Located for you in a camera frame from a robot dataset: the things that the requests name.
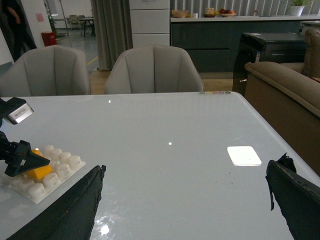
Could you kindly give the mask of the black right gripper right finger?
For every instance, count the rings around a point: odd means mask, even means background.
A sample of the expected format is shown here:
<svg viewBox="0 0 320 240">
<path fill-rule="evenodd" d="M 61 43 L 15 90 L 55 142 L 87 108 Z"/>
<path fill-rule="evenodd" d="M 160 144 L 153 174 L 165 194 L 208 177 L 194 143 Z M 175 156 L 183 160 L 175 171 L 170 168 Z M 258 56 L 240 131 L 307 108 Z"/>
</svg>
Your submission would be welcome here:
<svg viewBox="0 0 320 240">
<path fill-rule="evenodd" d="M 297 174 L 294 161 L 286 154 L 270 160 L 266 168 L 270 209 L 280 207 L 295 240 L 320 238 L 320 188 Z"/>
</svg>

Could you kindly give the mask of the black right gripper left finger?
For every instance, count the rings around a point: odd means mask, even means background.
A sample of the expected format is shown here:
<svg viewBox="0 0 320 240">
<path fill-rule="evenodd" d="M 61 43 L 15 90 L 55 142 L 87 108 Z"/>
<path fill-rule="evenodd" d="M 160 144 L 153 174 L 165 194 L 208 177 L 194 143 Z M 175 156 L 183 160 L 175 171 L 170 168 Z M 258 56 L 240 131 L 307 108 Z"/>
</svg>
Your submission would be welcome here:
<svg viewBox="0 0 320 240">
<path fill-rule="evenodd" d="M 88 240 L 102 199 L 106 166 L 95 166 L 10 240 Z"/>
</svg>

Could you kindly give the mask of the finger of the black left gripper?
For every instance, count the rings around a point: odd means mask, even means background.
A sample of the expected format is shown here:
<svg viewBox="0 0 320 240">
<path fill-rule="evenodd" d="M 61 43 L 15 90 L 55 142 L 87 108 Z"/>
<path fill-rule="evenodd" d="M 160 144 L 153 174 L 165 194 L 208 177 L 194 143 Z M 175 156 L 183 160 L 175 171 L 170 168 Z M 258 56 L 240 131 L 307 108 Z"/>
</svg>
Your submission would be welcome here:
<svg viewBox="0 0 320 240">
<path fill-rule="evenodd" d="M 4 143 L 5 174 L 15 177 L 27 171 L 49 165 L 50 160 L 32 152 L 29 142 Z"/>
</svg>

